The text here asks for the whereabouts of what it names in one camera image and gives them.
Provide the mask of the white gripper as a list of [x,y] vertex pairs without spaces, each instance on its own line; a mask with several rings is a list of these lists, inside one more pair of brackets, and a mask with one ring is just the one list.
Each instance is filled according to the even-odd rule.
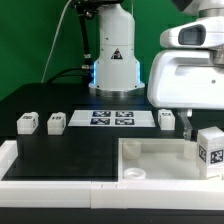
[[178,116],[190,140],[191,109],[224,109],[224,66],[209,51],[164,50],[152,63],[147,97],[157,108],[186,108]]

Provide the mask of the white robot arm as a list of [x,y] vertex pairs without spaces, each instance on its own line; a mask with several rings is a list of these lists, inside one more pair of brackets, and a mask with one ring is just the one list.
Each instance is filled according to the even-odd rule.
[[196,20],[161,34],[164,50],[156,55],[146,84],[134,56],[133,17],[118,4],[101,3],[100,56],[89,88],[107,97],[146,90],[153,106],[180,110],[189,139],[189,110],[224,110],[224,0],[171,2]]

